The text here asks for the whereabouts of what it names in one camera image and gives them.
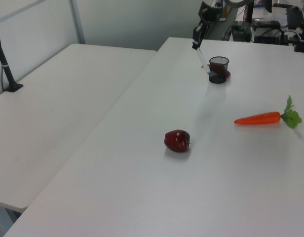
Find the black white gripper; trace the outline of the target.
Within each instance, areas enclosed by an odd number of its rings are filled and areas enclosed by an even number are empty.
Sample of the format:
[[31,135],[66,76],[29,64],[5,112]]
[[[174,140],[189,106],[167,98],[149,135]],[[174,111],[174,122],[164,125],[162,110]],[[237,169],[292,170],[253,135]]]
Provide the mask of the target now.
[[201,46],[201,42],[207,38],[207,33],[209,30],[209,23],[199,23],[193,30],[192,48],[197,49]]

